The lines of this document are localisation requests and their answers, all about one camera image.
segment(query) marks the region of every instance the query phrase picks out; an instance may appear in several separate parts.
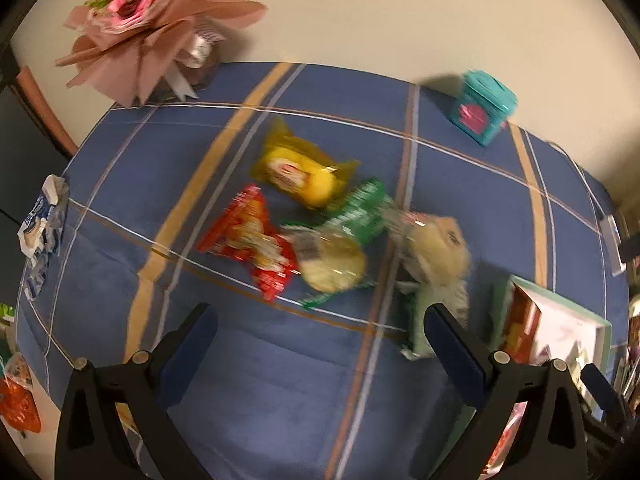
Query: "pink flower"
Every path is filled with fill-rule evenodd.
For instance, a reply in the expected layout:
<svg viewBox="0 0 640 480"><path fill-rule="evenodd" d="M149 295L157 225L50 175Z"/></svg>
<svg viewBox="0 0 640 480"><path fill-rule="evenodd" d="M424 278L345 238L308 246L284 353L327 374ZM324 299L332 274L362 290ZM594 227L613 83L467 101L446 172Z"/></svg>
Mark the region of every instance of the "pink flower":
<svg viewBox="0 0 640 480"><path fill-rule="evenodd" d="M113 0L109 4L113 28L123 29L141 24L156 0Z"/></svg>

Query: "beige wall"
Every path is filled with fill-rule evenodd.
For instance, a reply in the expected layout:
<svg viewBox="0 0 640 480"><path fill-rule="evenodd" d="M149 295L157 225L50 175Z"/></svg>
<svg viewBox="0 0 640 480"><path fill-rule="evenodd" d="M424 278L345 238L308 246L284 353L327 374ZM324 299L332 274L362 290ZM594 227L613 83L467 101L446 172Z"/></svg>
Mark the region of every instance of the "beige wall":
<svg viewBox="0 0 640 480"><path fill-rule="evenodd" d="M73 69L52 66L75 37L60 23L80 1L41 0L14 41L78 141L109 104L90 88L66 90ZM259 1L270 11L227 59L321 63L412 82L482 68L516 92L521 126L605 181L640 137L640 60L600 0Z"/></svg>

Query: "yellow snack package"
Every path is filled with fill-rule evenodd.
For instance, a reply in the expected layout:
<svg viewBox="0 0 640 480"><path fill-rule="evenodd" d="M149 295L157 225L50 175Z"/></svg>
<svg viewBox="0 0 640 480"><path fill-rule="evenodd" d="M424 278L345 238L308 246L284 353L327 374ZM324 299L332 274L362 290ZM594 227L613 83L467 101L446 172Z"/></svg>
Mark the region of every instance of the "yellow snack package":
<svg viewBox="0 0 640 480"><path fill-rule="evenodd" d="M318 209L340 195L359 164L357 160L336 164L315 144L296 137L277 117L252 176L270 182L308 208Z"/></svg>

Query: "silver screw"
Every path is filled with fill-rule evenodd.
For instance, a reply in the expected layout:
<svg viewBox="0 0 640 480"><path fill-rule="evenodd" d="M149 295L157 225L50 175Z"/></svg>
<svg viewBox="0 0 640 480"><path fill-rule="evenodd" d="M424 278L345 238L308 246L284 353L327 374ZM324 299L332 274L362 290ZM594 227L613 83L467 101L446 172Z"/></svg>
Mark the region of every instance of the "silver screw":
<svg viewBox="0 0 640 480"><path fill-rule="evenodd" d="M509 358L509 354L507 354L507 352L498 350L497 352L494 352L494 361L500 363L501 365L505 365L509 361L511 361L511 359Z"/></svg>
<svg viewBox="0 0 640 480"><path fill-rule="evenodd" d="M564 372L566 370L566 363L562 361L562 359L554 359L554 368L559 372Z"/></svg>
<svg viewBox="0 0 640 480"><path fill-rule="evenodd" d="M81 372L87 366L87 363L88 361L86 360L86 357L79 357L74 362L74 368Z"/></svg>
<svg viewBox="0 0 640 480"><path fill-rule="evenodd" d="M133 354L131 360L137 365L143 365L144 363L149 361L149 352L140 350L139 352Z"/></svg>

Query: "teal container lid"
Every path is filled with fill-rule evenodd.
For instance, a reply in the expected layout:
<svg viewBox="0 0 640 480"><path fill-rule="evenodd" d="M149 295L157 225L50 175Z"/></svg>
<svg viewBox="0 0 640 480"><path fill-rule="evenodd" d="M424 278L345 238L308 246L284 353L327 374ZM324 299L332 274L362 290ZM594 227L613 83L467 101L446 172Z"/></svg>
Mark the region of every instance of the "teal container lid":
<svg viewBox="0 0 640 480"><path fill-rule="evenodd" d="M471 70L466 72L464 77L466 85L506 115L511 115L516 109L516 94L487 72Z"/></svg>

